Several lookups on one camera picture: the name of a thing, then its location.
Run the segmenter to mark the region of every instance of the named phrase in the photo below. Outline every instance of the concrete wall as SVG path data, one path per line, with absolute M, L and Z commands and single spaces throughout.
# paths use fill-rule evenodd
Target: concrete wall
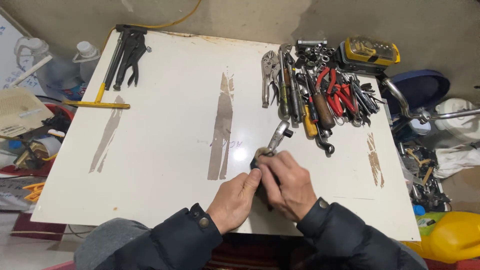
M 0 0 L 13 18 L 56 51 L 77 42 L 101 47 L 115 24 L 159 25 L 181 18 L 197 0 Z M 449 96 L 480 103 L 480 3 L 475 0 L 203 0 L 168 31 L 283 43 L 352 34 L 394 42 L 401 63 L 389 75 L 435 69 L 452 82 Z

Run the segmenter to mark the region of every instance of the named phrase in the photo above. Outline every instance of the water bottle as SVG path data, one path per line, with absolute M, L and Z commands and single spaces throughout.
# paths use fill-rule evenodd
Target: water bottle
M 24 49 L 29 49 L 31 54 L 22 54 Z M 46 93 L 52 91 L 61 93 L 70 100 L 82 100 L 86 87 L 80 77 L 80 67 L 50 53 L 45 41 L 39 38 L 21 37 L 15 45 L 15 54 L 18 64 L 20 63 L 20 57 L 33 56 L 33 65 L 51 55 L 53 59 L 36 71 L 42 89 Z
M 95 71 L 96 65 L 100 60 L 100 50 L 90 44 L 88 41 L 82 41 L 77 44 L 78 53 L 72 62 L 80 63 L 80 76 L 85 83 L 89 83 Z

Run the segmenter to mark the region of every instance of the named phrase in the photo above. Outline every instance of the blue cap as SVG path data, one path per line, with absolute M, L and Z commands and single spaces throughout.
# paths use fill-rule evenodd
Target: blue cap
M 425 215 L 425 208 L 421 205 L 414 205 L 413 206 L 413 213 L 417 216 L 423 216 Z
M 10 147 L 11 149 L 18 149 L 22 146 L 22 142 L 21 141 L 8 141 L 8 147 Z

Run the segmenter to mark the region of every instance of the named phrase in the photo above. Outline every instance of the sleeve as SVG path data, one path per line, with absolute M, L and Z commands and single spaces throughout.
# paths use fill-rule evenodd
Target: sleeve
M 392 239 L 368 226 L 338 203 L 320 198 L 297 224 L 317 257 L 346 259 L 352 269 L 425 270 L 421 258 L 414 258 Z
M 77 270 L 200 269 L 222 242 L 199 204 L 184 208 L 149 230 L 125 219 L 93 230 L 74 255 Z

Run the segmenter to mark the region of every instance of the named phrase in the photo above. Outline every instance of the plastic bottle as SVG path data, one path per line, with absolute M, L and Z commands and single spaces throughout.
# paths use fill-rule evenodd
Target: plastic bottle
M 73 58 L 74 63 L 80 63 L 80 76 L 87 84 L 92 78 L 96 65 L 100 60 L 100 50 L 88 41 L 81 41 L 77 44 L 78 53 Z
M 421 242 L 403 242 L 420 256 L 444 263 L 480 256 L 480 215 L 453 211 L 416 216 Z
M 21 54 L 25 48 L 30 49 L 31 54 Z M 39 38 L 21 37 L 15 46 L 17 63 L 20 63 L 21 56 L 33 56 L 32 65 L 35 65 L 51 55 L 53 59 L 36 71 L 42 89 L 47 93 L 50 91 L 61 93 L 70 100 L 82 100 L 85 85 L 80 77 L 80 67 L 50 53 L 48 48 L 48 44 Z

